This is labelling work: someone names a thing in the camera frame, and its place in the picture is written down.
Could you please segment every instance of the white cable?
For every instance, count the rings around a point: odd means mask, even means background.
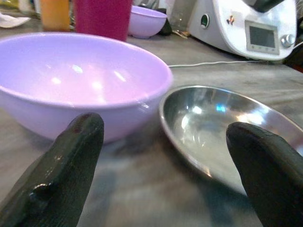
[[[190,64],[190,65],[169,65],[170,68],[177,67],[194,67],[200,65],[215,65],[215,64],[234,64],[234,63],[256,63],[256,62],[265,62],[265,61],[216,61],[216,62],[202,62],[198,64]]]
[[[300,42],[296,46],[294,46],[294,49],[297,48],[298,46],[300,46],[301,44],[303,44],[303,42]]]

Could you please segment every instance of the gray countertop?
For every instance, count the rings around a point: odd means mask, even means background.
[[[0,37],[41,31],[40,22],[1,29]],[[171,35],[128,39],[168,65],[241,61],[195,39]],[[267,104],[303,126],[303,75],[278,64],[239,63],[175,68],[174,86],[231,89]],[[0,200],[51,145],[0,111]],[[103,147],[79,227],[260,227],[248,199],[198,175],[163,133],[158,116],[136,133]]]

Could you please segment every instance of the white appliance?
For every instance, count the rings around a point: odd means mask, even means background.
[[[247,58],[287,57],[296,37],[295,0],[279,1],[267,12],[249,6],[256,1],[197,0],[188,31],[205,43]]]

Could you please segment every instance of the bowl rim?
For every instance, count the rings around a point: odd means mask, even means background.
[[[145,10],[146,12],[151,12],[153,11],[156,12],[158,14],[158,16],[156,15],[147,15],[147,14],[144,14],[144,13],[141,13],[141,12],[133,12],[133,8],[135,9],[143,9]],[[156,11],[156,10],[153,10],[153,9],[148,9],[148,8],[144,8],[144,7],[140,7],[140,6],[132,6],[132,11],[131,13],[134,13],[134,14],[138,14],[138,15],[142,15],[142,16],[146,16],[146,17],[154,17],[154,18],[167,18],[167,15],[165,13],[161,13],[159,11]]]
[[[6,88],[0,84],[0,91],[5,93],[6,95],[10,95],[14,98],[18,98],[21,100],[25,100],[34,104],[40,104],[40,105],[46,105],[46,106],[53,106],[53,107],[61,107],[61,108],[73,108],[73,109],[113,109],[113,108],[122,108],[122,107],[130,107],[130,106],[135,106],[139,105],[151,100],[154,100],[162,95],[164,95],[170,86],[172,85],[173,82],[173,74],[168,65],[158,56],[155,54],[130,43],[123,42],[120,40],[112,39],[112,38],[107,38],[103,36],[98,36],[98,35],[89,35],[89,34],[79,34],[79,33],[66,33],[66,32],[37,32],[37,33],[25,33],[25,34],[18,34],[18,35],[11,35],[4,37],[0,39],[0,46],[5,44],[6,42],[11,42],[11,41],[16,41],[18,39],[27,39],[30,37],[44,37],[44,36],[57,36],[58,38],[61,36],[69,36],[69,37],[83,37],[83,38],[88,38],[92,40],[100,40],[100,41],[107,41],[111,42],[117,45],[121,45],[127,48],[131,49],[136,49],[139,50],[152,58],[154,58],[156,61],[162,63],[165,67],[165,75],[166,78],[164,79],[163,83],[161,86],[159,86],[157,89],[153,90],[153,92],[150,92],[148,96],[141,96],[139,98],[133,98],[128,100],[127,102],[117,102],[117,103],[106,103],[106,104],[101,104],[101,103],[96,103],[96,104],[77,104],[74,102],[70,101],[60,101],[60,100],[55,100],[55,101],[50,101],[50,100],[45,100],[43,98],[38,98],[34,97],[32,95],[27,95],[22,92],[15,91],[10,88]]]
[[[227,92],[227,93],[231,93],[234,95],[238,95],[241,96],[243,98],[249,99],[250,101],[257,103],[260,106],[266,107],[268,108],[270,111],[273,111],[275,113],[277,113],[278,115],[282,116],[285,120],[287,120],[288,122],[290,122],[293,126],[295,126],[297,129],[299,129],[300,131],[303,132],[303,128],[301,128],[296,122],[294,122],[293,120],[291,120],[290,118],[288,118],[286,115],[284,115],[283,113],[281,113],[280,111],[262,103],[259,102],[256,99],[253,99],[249,96],[246,96],[244,94],[235,92],[233,90],[229,90],[226,88],[222,88],[222,87],[215,87],[215,86],[208,86],[208,85],[182,85],[182,86],[178,86],[178,87],[174,87],[173,89],[171,89],[169,92],[167,92],[163,98],[160,101],[159,104],[159,116],[160,116],[160,124],[161,127],[163,128],[167,138],[169,139],[169,141],[174,145],[176,151],[178,153],[181,154],[181,156],[198,172],[200,172],[201,174],[204,174],[205,176],[207,176],[209,173],[207,171],[205,171],[208,167],[203,164],[203,163],[199,163],[197,162],[193,157],[191,157],[187,152],[186,152],[186,146],[184,144],[182,144],[174,135],[174,133],[172,132],[171,128],[169,127],[169,124],[167,123],[166,117],[165,117],[165,113],[164,113],[164,106],[166,104],[167,99],[173,95],[176,92],[179,92],[181,90],[184,89],[188,89],[188,88],[210,88],[210,89],[215,89],[215,90],[220,90],[223,92]],[[212,178],[215,179],[218,182],[221,182],[223,185],[233,189],[234,191],[246,196],[246,192],[243,188],[242,185],[238,185],[238,184],[232,184],[229,180],[226,180],[224,178],[222,178],[221,174],[215,173],[212,171]]]

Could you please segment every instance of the plastic bowl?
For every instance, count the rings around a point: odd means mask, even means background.
[[[136,38],[147,39],[164,26],[167,15],[152,9],[132,6],[128,33]]]
[[[104,141],[144,124],[172,83],[152,53],[114,39],[35,33],[0,41],[0,104],[24,127],[55,139],[81,113],[96,112]]]

